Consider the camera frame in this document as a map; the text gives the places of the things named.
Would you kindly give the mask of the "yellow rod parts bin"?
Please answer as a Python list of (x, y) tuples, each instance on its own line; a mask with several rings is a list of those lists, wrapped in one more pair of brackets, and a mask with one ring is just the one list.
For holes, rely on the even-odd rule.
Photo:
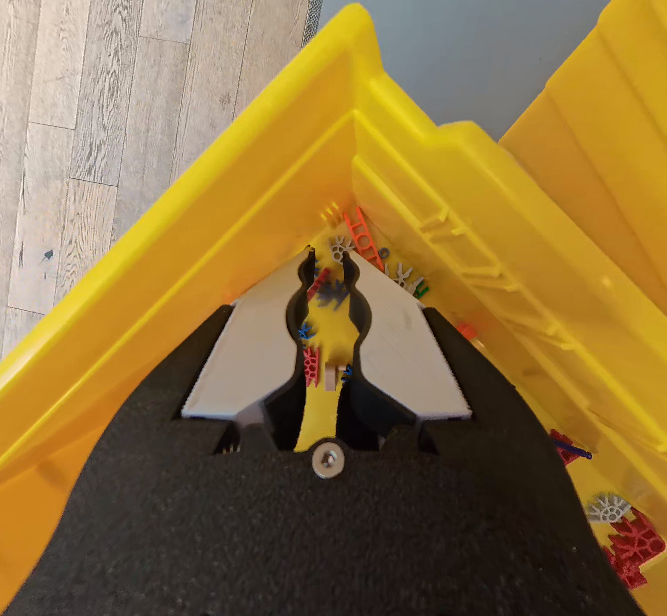
[(500, 144), (666, 313), (666, 0), (612, 0)]

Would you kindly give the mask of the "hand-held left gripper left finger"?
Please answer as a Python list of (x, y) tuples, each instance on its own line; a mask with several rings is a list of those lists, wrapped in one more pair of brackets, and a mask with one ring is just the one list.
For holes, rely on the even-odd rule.
[(306, 380), (299, 328), (308, 313), (315, 250), (307, 246), (231, 305), (181, 416), (260, 426), (280, 451), (295, 449)]

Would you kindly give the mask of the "orange ladder beam piece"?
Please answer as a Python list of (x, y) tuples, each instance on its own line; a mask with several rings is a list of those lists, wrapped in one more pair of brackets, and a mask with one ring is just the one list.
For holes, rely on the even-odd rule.
[(385, 272), (384, 260), (371, 234), (371, 229), (361, 207), (356, 206), (350, 212), (344, 212), (344, 221), (349, 231), (356, 252), (379, 271)]

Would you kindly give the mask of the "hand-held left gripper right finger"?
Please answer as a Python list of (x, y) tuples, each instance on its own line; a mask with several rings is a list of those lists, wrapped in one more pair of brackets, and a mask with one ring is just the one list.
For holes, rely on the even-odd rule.
[(358, 336), (338, 402), (338, 438), (378, 451), (396, 427), (471, 420), (472, 411), (424, 305), (355, 252), (343, 255), (348, 316)]

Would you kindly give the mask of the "heap of colourful connector pieces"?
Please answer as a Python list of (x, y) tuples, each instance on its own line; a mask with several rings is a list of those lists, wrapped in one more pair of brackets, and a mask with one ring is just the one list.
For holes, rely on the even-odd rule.
[[(308, 352), (307, 361), (318, 362), (318, 375), (306, 376), (308, 394), (305, 416), (296, 444), (296, 451), (304, 451), (315, 440), (322, 438), (326, 431), (335, 429), (337, 397), (347, 377), (344, 372), (352, 366), (352, 345), (356, 331), (347, 318), (349, 295), (343, 281), (342, 265), (331, 258), (329, 239), (334, 235), (352, 238), (344, 221), (344, 215), (337, 204), (326, 208), (321, 217), (326, 223), (324, 232), (315, 241), (315, 277), (322, 269), (327, 269), (323, 282), (308, 302), (307, 319), (299, 329), (304, 351)], [(565, 466), (584, 508), (598, 493), (618, 492), (593, 465), (594, 460), (582, 457)], [(615, 535), (612, 524), (589, 522), (592, 531), (602, 547), (611, 546), (609, 535)], [(666, 527), (662, 524), (655, 528), (666, 542)], [(638, 599), (646, 613), (666, 614), (666, 550), (660, 556), (640, 567), (648, 584), (630, 593)]]

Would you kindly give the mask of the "red corner connector piece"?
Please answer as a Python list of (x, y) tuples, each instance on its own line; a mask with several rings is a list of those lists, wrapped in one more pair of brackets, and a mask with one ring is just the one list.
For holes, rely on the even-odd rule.
[(608, 536), (611, 546), (606, 553), (615, 568), (639, 568), (666, 550), (665, 540), (650, 520), (634, 507), (629, 511), (633, 519), (623, 516), (612, 524), (616, 534)]
[(558, 432), (554, 428), (549, 431), (549, 437), (552, 439), (552, 442), (555, 445), (558, 455), (562, 459), (563, 464), (565, 466), (569, 465), (570, 463), (581, 457), (573, 449), (574, 445), (572, 445), (569, 437), (564, 436), (562, 433)]
[(610, 547), (604, 546), (602, 550), (614, 572), (629, 591), (648, 584), (648, 580), (643, 576), (639, 565), (634, 561), (624, 560), (619, 555), (614, 554)]

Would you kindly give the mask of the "yellow connector parts bin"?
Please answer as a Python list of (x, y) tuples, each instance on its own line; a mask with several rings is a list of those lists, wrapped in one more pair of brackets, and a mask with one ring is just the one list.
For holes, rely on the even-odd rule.
[[(471, 420), (304, 451), (181, 408), (231, 305), (361, 207)], [(657, 615), (549, 431), (666, 526), (666, 313), (348, 5), (1, 365), (2, 615)]]

